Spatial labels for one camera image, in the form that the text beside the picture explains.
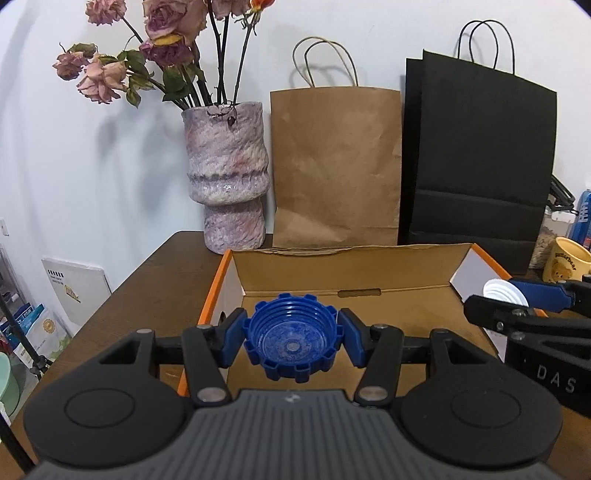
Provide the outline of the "blue toothed plastic cap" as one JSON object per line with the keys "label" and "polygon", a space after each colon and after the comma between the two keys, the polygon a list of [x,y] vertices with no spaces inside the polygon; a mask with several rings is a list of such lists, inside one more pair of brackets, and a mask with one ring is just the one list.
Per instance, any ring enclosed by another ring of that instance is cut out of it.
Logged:
{"label": "blue toothed plastic cap", "polygon": [[338,310],[311,294],[282,293],[256,304],[243,323],[245,350],[273,381],[306,383],[332,368],[342,345]]}

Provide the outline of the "white ribbed plastic cap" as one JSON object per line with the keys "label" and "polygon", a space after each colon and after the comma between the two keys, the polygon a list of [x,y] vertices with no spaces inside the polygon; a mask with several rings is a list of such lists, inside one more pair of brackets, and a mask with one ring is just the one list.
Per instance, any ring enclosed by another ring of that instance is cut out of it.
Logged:
{"label": "white ribbed plastic cap", "polygon": [[487,299],[529,307],[529,302],[521,290],[507,280],[488,280],[483,286],[482,295]]}

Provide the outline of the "white booklet against wall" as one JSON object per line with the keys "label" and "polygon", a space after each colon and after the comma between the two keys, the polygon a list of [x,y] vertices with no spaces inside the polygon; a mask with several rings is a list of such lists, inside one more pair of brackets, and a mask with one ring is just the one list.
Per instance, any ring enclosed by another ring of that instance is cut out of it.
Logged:
{"label": "white booklet against wall", "polygon": [[67,319],[83,327],[111,296],[104,270],[100,267],[42,258],[42,265]]}

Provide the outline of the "brown paper bag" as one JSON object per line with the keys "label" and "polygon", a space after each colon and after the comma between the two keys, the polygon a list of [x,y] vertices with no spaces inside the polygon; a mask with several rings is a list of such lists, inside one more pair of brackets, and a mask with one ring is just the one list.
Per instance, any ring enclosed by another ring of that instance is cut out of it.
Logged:
{"label": "brown paper bag", "polygon": [[273,246],[283,249],[395,245],[402,182],[402,96],[362,87],[348,50],[329,41],[349,86],[270,94],[276,212]]}

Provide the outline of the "black light stand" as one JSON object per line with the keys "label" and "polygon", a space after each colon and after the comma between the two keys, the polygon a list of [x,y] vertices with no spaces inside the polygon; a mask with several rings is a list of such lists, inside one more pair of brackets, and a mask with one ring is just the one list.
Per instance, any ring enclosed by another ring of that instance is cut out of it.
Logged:
{"label": "black light stand", "polygon": [[[21,329],[19,323],[14,319],[9,307],[5,303],[3,298],[0,298],[1,311],[4,314],[6,320],[13,334],[18,338],[21,345],[25,348],[26,352],[32,359],[32,373],[37,377],[38,380],[47,372],[48,368],[52,365],[52,362],[43,355],[39,355],[34,349],[33,345],[27,339],[25,333]],[[7,448],[13,460],[19,466],[19,468],[28,474],[35,468],[35,463],[28,455],[24,447],[21,445],[15,434],[12,432],[11,427],[8,425],[4,417],[1,417],[0,422],[0,435],[2,444]]]}

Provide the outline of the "black paper bag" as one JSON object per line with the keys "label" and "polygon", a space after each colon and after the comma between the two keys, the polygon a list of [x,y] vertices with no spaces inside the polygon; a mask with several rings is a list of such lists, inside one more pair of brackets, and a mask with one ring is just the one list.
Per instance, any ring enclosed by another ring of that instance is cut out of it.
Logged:
{"label": "black paper bag", "polygon": [[557,94],[459,56],[408,59],[398,242],[476,243],[530,264],[550,193]]}

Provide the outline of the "dried pink rose bouquet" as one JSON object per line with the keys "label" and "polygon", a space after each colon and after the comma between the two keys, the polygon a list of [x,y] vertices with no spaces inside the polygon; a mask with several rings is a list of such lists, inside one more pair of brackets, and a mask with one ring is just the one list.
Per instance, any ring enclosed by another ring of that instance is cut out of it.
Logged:
{"label": "dried pink rose bouquet", "polygon": [[[144,1],[144,34],[127,20],[127,4],[120,0],[87,1],[85,15],[94,26],[121,22],[138,46],[126,46],[117,55],[101,53],[93,43],[62,48],[53,63],[57,76],[76,81],[77,91],[93,103],[108,105],[116,99],[138,107],[140,93],[156,89],[162,100],[185,111],[204,106],[235,106],[242,80],[249,40],[270,1]],[[228,30],[235,21],[245,30],[235,87],[225,87]],[[217,82],[215,92],[207,86],[200,66],[197,36],[211,28],[215,40]]]}

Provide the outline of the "red cardboard box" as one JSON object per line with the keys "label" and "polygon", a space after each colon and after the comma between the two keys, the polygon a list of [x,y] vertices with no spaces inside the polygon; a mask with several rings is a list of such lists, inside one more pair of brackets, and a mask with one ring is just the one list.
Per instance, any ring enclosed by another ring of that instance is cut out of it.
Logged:
{"label": "red cardboard box", "polygon": [[237,307],[252,312],[282,293],[311,294],[335,309],[352,309],[367,325],[393,325],[411,337],[448,329],[496,354],[500,339],[470,324],[463,302],[487,281],[509,277],[476,244],[228,251],[198,321],[215,325]]}

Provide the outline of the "blue soda can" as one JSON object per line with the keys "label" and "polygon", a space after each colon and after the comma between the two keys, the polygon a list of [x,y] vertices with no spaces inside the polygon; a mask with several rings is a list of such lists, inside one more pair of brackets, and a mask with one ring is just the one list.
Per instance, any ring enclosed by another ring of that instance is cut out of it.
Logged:
{"label": "blue soda can", "polygon": [[569,238],[585,249],[591,245],[591,190],[586,189],[579,200],[578,215],[569,234]]}

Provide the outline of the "clear jar with black clip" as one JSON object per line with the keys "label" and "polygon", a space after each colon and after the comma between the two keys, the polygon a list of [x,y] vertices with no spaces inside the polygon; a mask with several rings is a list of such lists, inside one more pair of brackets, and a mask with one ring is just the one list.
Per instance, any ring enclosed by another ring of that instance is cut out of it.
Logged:
{"label": "clear jar with black clip", "polygon": [[530,269],[544,268],[555,239],[567,235],[577,215],[574,195],[556,176],[552,176],[542,226],[529,263]]}

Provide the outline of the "mottled purple ceramic vase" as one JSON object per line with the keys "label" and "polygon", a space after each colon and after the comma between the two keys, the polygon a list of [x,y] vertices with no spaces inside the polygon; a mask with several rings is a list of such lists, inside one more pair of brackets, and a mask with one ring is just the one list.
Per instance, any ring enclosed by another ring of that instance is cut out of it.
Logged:
{"label": "mottled purple ceramic vase", "polygon": [[181,113],[189,197],[204,206],[205,246],[216,254],[263,245],[270,188],[263,104],[195,107]]}

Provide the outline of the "yellow bear mug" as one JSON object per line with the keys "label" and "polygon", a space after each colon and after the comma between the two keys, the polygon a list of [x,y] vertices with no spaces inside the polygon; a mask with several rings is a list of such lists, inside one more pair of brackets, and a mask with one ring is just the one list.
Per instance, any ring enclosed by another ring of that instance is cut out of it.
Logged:
{"label": "yellow bear mug", "polygon": [[581,281],[590,268],[591,254],[587,249],[568,238],[557,237],[544,268],[543,281]]}

